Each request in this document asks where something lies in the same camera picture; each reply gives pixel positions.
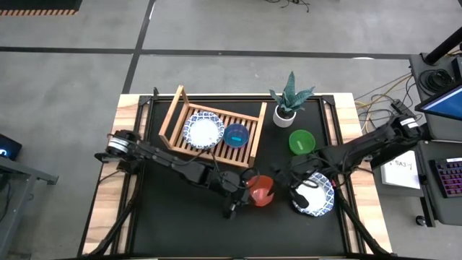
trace patterned plate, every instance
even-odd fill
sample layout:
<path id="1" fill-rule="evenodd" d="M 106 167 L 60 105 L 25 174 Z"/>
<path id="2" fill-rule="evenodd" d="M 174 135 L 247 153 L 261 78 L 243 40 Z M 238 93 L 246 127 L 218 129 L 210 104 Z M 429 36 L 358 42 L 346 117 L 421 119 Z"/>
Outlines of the patterned plate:
<path id="1" fill-rule="evenodd" d="M 223 137 L 225 125 L 212 112 L 193 114 L 183 127 L 183 138 L 192 147 L 207 150 L 217 145 Z"/>
<path id="2" fill-rule="evenodd" d="M 313 197 L 307 198 L 308 202 L 310 202 L 310 205 L 306 209 L 300 208 L 294 201 L 292 201 L 295 208 L 303 214 L 311 215 L 314 217 L 319 217 L 327 212 L 330 212 L 334 207 L 334 189 L 332 188 L 332 183 L 327 179 L 327 177 L 320 173 L 312 174 L 308 180 L 309 181 L 306 182 L 317 183 L 319 187 L 309 188 L 307 186 L 300 185 L 297 188 L 297 192 L 299 194 L 308 195 L 309 193 L 313 195 Z"/>

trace gray floor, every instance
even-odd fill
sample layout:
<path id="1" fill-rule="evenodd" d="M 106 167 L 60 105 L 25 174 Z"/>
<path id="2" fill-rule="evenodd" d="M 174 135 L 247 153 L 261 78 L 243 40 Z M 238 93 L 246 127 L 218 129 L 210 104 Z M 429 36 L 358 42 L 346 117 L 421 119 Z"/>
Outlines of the gray floor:
<path id="1" fill-rule="evenodd" d="M 462 25 L 456 0 L 309 2 L 307 14 L 304 6 L 279 8 L 284 1 L 157 0 L 144 48 L 419 53 Z M 147 3 L 84 0 L 74 17 L 0 17 L 0 46 L 134 48 Z M 57 186 L 36 188 L 15 251 L 32 253 L 33 259 L 76 255 L 100 170 L 92 155 L 105 146 L 130 60 L 0 53 L 0 132 L 24 144 L 24 164 L 60 175 Z M 408 66 L 402 60 L 141 56 L 131 93 L 151 93 L 153 87 L 172 93 L 179 84 L 191 93 L 266 92 L 280 90 L 294 71 L 299 88 L 315 85 L 317 92 L 359 97 L 408 73 Z M 390 95 L 402 99 L 403 87 Z M 410 95 L 418 102 L 414 88 Z M 461 227 L 417 227 L 416 198 L 381 195 L 380 201 L 393 251 L 458 259 Z"/>

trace white pot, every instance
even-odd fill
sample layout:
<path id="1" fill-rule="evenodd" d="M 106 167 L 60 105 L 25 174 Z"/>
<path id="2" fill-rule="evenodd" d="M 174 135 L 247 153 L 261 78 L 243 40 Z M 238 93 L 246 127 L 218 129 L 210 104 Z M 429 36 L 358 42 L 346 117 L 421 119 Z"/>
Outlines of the white pot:
<path id="1" fill-rule="evenodd" d="M 277 108 L 279 106 L 277 105 L 276 108 L 274 109 L 274 113 L 273 113 L 273 121 L 274 123 L 279 126 L 279 127 L 289 127 L 293 122 L 294 122 L 294 119 L 295 119 L 295 116 L 297 115 L 297 112 L 294 113 L 293 117 L 289 118 L 289 119 L 284 119 L 284 118 L 281 118 L 278 114 L 277 114 Z"/>

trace keyboard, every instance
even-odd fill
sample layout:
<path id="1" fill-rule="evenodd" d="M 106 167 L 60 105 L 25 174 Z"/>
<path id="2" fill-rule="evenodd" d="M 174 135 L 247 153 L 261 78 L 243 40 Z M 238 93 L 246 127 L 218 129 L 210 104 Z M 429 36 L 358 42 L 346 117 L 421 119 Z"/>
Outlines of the keyboard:
<path id="1" fill-rule="evenodd" d="M 445 198 L 462 196 L 462 158 L 432 160 L 430 165 Z"/>

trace wooden dish rack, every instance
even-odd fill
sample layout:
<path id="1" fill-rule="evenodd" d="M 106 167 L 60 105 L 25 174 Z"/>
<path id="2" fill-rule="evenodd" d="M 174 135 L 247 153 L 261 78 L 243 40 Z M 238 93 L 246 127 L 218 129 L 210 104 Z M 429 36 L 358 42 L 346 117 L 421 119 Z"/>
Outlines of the wooden dish rack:
<path id="1" fill-rule="evenodd" d="M 180 97 L 183 98 L 183 107 L 181 108 L 180 115 L 178 116 L 178 120 L 169 140 L 165 136 L 165 132 L 167 131 L 167 127 L 170 124 L 172 115 L 175 112 L 175 108 L 178 104 L 178 101 L 180 100 Z M 263 126 L 263 119 L 265 117 L 266 103 L 263 102 L 261 104 L 260 115 L 258 118 L 254 116 L 247 116 L 239 113 L 233 113 L 190 103 L 184 86 L 180 85 L 178 86 L 175 97 L 173 98 L 172 103 L 168 108 L 167 115 L 165 116 L 164 122 L 162 123 L 159 131 L 160 139 L 164 142 L 165 146 L 169 150 L 182 152 L 184 154 L 193 156 L 200 153 L 200 150 L 192 148 L 191 145 L 186 143 L 186 141 L 183 139 L 183 126 L 185 121 L 188 120 L 191 115 L 201 111 L 215 113 L 223 121 L 225 127 L 230 124 L 242 124 L 247 127 L 247 130 L 249 130 L 250 133 L 250 137 L 248 143 L 244 147 L 232 148 L 225 144 L 225 141 L 222 140 L 215 147 L 213 147 L 210 152 L 214 153 L 215 159 L 218 162 L 244 168 L 252 167 L 257 154 L 258 141 L 260 140 L 261 128 Z M 205 152 L 199 157 L 213 160 L 210 152 Z"/>

